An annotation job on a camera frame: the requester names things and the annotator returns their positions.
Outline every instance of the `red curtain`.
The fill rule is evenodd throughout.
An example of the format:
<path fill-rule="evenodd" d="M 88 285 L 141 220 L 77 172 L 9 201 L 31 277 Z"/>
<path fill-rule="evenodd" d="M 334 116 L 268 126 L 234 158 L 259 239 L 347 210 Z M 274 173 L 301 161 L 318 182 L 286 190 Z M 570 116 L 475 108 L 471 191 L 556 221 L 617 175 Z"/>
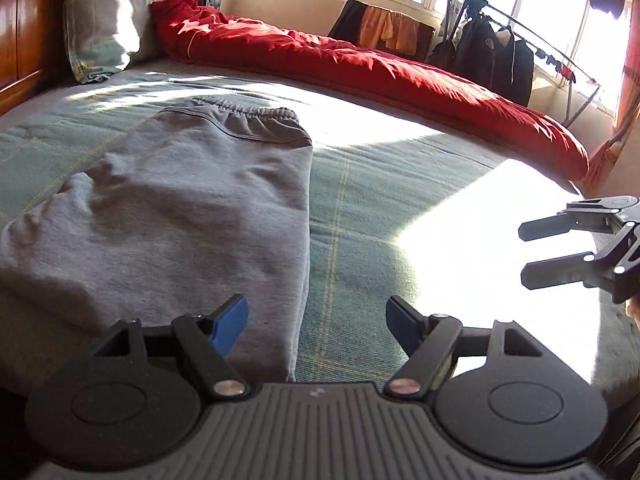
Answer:
<path fill-rule="evenodd" d="M 613 136 L 591 157 L 589 173 L 579 185 L 587 197 L 598 195 L 598 189 L 618 160 L 640 114 L 640 0 L 633 0 L 630 21 L 629 43 Z"/>

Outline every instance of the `ribbed gray surface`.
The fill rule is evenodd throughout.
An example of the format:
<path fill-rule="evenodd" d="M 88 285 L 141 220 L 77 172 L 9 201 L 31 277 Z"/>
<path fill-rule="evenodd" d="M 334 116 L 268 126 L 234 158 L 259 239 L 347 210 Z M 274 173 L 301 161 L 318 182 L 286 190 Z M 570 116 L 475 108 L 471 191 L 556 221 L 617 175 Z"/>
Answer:
<path fill-rule="evenodd" d="M 267 384 L 219 404 L 194 438 L 155 465 L 87 474 L 47 464 L 32 480 L 504 480 L 525 475 L 472 462 L 417 404 L 382 399 L 372 384 Z M 587 465 L 550 480 L 595 480 Z"/>

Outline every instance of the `clothes drying rack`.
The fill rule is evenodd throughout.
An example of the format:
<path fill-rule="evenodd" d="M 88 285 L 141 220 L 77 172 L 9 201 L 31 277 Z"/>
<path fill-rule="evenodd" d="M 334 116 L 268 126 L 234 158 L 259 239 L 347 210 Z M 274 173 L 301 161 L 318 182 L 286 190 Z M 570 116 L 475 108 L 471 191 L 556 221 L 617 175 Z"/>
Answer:
<path fill-rule="evenodd" d="M 600 83 L 598 83 L 594 78 L 590 77 L 583 69 L 581 69 L 573 59 L 571 59 L 567 54 L 565 54 L 562 50 L 554 47 L 552 44 L 550 44 L 547 40 L 545 40 L 545 38 L 543 38 L 542 36 L 536 34 L 533 30 L 531 30 L 529 27 L 527 27 L 526 25 L 523 25 L 522 23 L 520 23 L 518 20 L 516 20 L 513 16 L 511 16 L 510 14 L 507 14 L 506 12 L 502 12 L 500 9 L 497 9 L 496 7 L 492 6 L 491 4 L 489 4 L 489 2 L 487 0 L 464 0 L 462 7 L 460 7 L 460 12 L 458 12 L 458 15 L 456 17 L 456 21 L 453 25 L 453 28 L 451 29 L 451 35 L 450 37 L 448 36 L 448 31 L 449 31 L 449 13 L 447 12 L 445 15 L 445 25 L 444 25 L 444 38 L 442 41 L 447 41 L 447 39 L 451 39 L 453 38 L 453 36 L 455 35 L 456 31 L 458 30 L 458 26 L 460 25 L 460 21 L 462 20 L 462 16 L 464 15 L 465 11 L 466 11 L 466 15 L 469 18 L 474 18 L 475 16 L 477 16 L 480 11 L 482 9 L 484 9 L 485 7 L 488 7 L 489 9 L 494 10 L 495 12 L 498 12 L 499 14 L 503 15 L 505 18 L 507 18 L 509 20 L 509 23 L 507 23 L 507 25 L 510 25 L 511 23 L 515 23 L 516 25 L 519 25 L 520 27 L 522 27 L 523 29 L 525 29 L 526 31 L 530 32 L 531 34 L 533 34 L 536 38 L 539 38 L 540 40 L 542 40 L 546 45 L 548 45 L 549 47 L 551 47 L 551 49 L 553 51 L 555 51 L 555 53 L 559 54 L 565 61 L 569 62 L 569 64 L 571 65 L 571 69 L 572 70 L 578 70 L 580 71 L 586 78 L 588 81 L 593 81 L 596 84 L 596 88 L 593 91 L 593 93 L 588 97 L 588 99 L 582 104 L 582 106 L 578 109 L 578 111 L 572 115 L 570 117 L 570 113 L 571 113 L 571 97 L 572 97 L 572 81 L 569 81 L 569 91 L 568 91 L 568 96 L 567 96 L 567 102 L 566 102 L 566 116 L 564 118 L 564 122 L 562 122 L 562 126 L 564 126 L 565 128 L 568 128 L 569 126 L 571 126 L 575 120 L 580 116 L 580 114 L 586 110 L 586 107 L 589 106 L 589 104 L 595 99 L 596 95 L 598 94 L 598 92 L 600 91 L 601 85 Z M 501 27 L 505 27 L 505 25 L 503 23 L 499 23 L 498 21 L 494 20 L 493 18 L 491 18 L 489 16 L 489 19 L 494 22 L 497 25 L 500 25 Z M 541 51 L 545 51 L 548 50 L 548 48 L 540 48 L 539 46 L 537 46 L 536 44 L 533 44 L 531 41 L 529 41 L 527 38 L 524 38 L 523 36 L 521 36 L 520 34 L 517 34 L 516 32 L 511 31 L 512 34 L 514 36 L 517 36 L 518 38 L 520 38 L 521 40 L 525 41 L 527 44 L 530 44 L 530 46 L 532 46 L 533 48 L 535 48 L 536 50 L 541 50 Z"/>

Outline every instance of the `mattress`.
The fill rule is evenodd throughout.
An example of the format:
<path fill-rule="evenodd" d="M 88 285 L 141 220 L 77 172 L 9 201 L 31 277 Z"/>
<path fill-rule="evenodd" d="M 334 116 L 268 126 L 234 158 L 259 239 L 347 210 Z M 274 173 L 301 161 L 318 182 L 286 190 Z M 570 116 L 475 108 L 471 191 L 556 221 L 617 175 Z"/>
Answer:
<path fill-rule="evenodd" d="M 508 154 L 394 108 L 274 77 L 158 60 L 57 89 L 0 118 L 0 226 L 55 193 L 126 131 L 176 100 L 258 96 L 314 142 L 311 262 L 296 378 L 375 380 L 406 356 L 385 327 L 398 294 L 467 326 L 516 320 L 615 408 L 640 391 L 640 341 L 610 297 L 580 284 L 529 291 L 530 261 L 594 250 L 584 232 L 522 242 L 521 222 L 576 196 Z M 0 288 L 0 385 L 26 394 L 92 336 Z M 481 364 L 461 360 L 459 371 Z"/>

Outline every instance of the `hand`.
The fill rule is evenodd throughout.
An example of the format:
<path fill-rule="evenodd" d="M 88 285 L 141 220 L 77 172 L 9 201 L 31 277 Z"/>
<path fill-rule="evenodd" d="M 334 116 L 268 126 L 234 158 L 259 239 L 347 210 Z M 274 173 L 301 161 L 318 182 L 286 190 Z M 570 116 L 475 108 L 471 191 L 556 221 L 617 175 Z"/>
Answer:
<path fill-rule="evenodd" d="M 640 295 L 636 295 L 626 302 L 626 314 L 634 319 L 638 330 L 640 330 Z"/>

